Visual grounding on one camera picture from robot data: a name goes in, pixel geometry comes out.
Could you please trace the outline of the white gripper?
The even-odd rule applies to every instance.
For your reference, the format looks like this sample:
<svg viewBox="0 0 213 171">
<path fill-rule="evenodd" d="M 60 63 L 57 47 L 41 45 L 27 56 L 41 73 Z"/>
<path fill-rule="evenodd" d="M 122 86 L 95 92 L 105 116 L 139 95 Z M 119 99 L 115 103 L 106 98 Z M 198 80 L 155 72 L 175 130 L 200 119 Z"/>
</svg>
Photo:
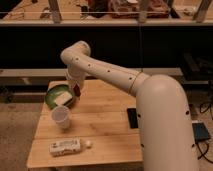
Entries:
<svg viewBox="0 0 213 171">
<path fill-rule="evenodd" d="M 85 72 L 77 72 L 73 74 L 66 72 L 66 79 L 68 81 L 68 86 L 70 89 L 73 89 L 75 86 L 78 86 L 79 89 L 82 89 L 84 86 L 85 78 L 86 78 Z"/>
</svg>

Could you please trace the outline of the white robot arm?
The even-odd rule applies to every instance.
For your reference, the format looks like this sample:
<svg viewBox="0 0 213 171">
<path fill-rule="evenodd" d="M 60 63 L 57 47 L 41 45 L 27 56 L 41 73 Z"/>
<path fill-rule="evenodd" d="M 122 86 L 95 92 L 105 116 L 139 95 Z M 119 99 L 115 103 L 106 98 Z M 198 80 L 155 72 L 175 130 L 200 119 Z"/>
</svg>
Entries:
<svg viewBox="0 0 213 171">
<path fill-rule="evenodd" d="M 144 171 L 199 171 L 189 104 L 174 78 L 96 60 L 90 46 L 78 41 L 61 52 L 69 85 L 82 86 L 86 74 L 136 99 Z"/>
</svg>

